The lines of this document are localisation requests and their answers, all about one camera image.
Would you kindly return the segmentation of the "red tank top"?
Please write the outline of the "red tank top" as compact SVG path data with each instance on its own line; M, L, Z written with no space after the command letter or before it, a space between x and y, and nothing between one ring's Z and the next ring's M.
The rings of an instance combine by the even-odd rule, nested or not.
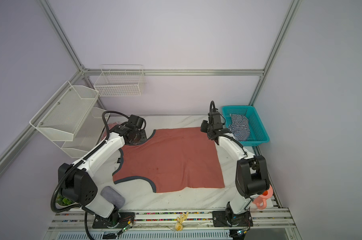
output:
M120 153L116 185L144 180L154 193L225 186L216 144L197 127L155 130L145 143L125 145Z

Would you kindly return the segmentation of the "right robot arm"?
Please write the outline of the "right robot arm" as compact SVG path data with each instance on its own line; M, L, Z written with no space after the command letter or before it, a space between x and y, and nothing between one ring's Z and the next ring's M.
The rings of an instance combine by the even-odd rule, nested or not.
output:
M210 102L208 120L202 121L200 130L223 148L236 161L235 186L237 193L225 209L226 225L229 227L247 223L251 226L251 203L270 189L266 159L256 156L234 138L229 129L223 127L221 113L214 101Z

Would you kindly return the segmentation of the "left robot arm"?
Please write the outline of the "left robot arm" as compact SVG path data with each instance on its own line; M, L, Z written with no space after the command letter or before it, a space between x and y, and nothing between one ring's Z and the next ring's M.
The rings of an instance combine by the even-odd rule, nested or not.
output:
M121 125L109 128L107 114L117 114L127 119ZM90 152L72 164L59 167L59 179L54 189L50 207L54 213L66 212L72 208L80 208L88 214L108 219L118 212L118 207L110 203L98 193L93 179L99 168L125 145L135 146L147 140L144 118L127 116L117 111L102 113L106 136Z

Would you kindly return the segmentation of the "navy white striped top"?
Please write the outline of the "navy white striped top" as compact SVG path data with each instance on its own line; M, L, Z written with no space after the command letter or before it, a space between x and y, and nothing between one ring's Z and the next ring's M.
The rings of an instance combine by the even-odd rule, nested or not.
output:
M245 142L250 136L249 120L243 115L230 115L231 124L228 125L229 130L234 138L239 142Z

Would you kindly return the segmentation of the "red white striped folded top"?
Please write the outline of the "red white striped folded top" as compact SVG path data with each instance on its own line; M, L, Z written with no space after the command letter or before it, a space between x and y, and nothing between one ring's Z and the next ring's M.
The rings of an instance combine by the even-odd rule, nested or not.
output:
M112 132L112 128L113 128L114 126L118 125L118 124L119 124L118 122L114 122L114 123L108 124L109 133L111 133L111 132ZM100 141L105 140L105 139L106 139L106 136L107 136L107 130L104 129L104 132L103 132L103 134L102 134L102 136L101 136Z

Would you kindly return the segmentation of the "teal plastic basket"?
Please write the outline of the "teal plastic basket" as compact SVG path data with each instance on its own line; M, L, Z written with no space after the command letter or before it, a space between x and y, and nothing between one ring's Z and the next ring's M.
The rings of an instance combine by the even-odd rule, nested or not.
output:
M257 147L270 141L254 107L224 106L222 107L222 114L225 119L225 126L243 146Z

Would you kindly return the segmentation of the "white mesh lower shelf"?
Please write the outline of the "white mesh lower shelf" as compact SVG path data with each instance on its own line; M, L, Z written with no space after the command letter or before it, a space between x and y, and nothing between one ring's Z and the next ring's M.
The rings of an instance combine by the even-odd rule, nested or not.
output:
M73 159L78 159L90 152L100 141L105 125L102 114L105 110L92 108L75 138L64 142L61 150Z

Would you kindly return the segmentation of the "grey felt pad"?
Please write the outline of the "grey felt pad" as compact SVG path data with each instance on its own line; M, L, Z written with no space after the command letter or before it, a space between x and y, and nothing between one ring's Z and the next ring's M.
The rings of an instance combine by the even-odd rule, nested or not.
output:
M120 195L114 188L107 186L101 191L101 196L108 202L112 203L118 209L121 209L125 205L125 198Z

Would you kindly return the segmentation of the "pink watering can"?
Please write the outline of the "pink watering can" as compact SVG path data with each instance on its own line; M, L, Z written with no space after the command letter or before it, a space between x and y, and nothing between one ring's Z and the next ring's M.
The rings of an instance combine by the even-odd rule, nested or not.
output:
M261 195L259 195L253 201L253 204L255 204L259 210L264 210L267 208L267 201L270 200L272 196L273 196L273 188L271 185L269 185L269 189L263 192Z

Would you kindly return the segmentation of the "potted green plant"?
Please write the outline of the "potted green plant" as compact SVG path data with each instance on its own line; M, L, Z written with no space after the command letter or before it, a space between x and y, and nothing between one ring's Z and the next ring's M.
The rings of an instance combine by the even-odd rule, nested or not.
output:
M70 205L73 205L73 204L75 204L75 202L71 201L68 198L65 198L61 194L58 194L57 198L56 198L56 204L63 208L63 207L68 207Z

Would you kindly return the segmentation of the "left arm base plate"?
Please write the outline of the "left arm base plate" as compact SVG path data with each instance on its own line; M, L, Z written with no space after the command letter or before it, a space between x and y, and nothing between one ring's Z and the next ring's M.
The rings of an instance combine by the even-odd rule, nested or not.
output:
M96 215L93 222L93 229L122 229L133 222L136 214L134 212L118 212L111 214L108 218Z

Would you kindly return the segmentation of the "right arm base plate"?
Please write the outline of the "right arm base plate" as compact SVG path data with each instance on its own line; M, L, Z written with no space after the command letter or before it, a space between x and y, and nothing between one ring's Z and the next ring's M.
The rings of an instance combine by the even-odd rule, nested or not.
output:
M253 220L250 211L235 215L228 211L212 212L214 227L252 227Z

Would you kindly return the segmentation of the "aluminium front rail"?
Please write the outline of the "aluminium front rail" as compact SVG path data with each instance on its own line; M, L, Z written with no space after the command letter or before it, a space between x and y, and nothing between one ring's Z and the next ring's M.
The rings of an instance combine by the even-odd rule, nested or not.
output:
M230 224L224 211L213 210L174 210L174 211L136 211L120 212L123 222L115 228L107 227L100 219L89 215L87 218L89 230L116 231L126 225L128 220L133 221L133 230L156 231L176 229L176 224L181 222L184 230L205 230L212 228L243 229L246 227L255 229L296 228L295 221L288 209L251 209L247 219L238 224Z

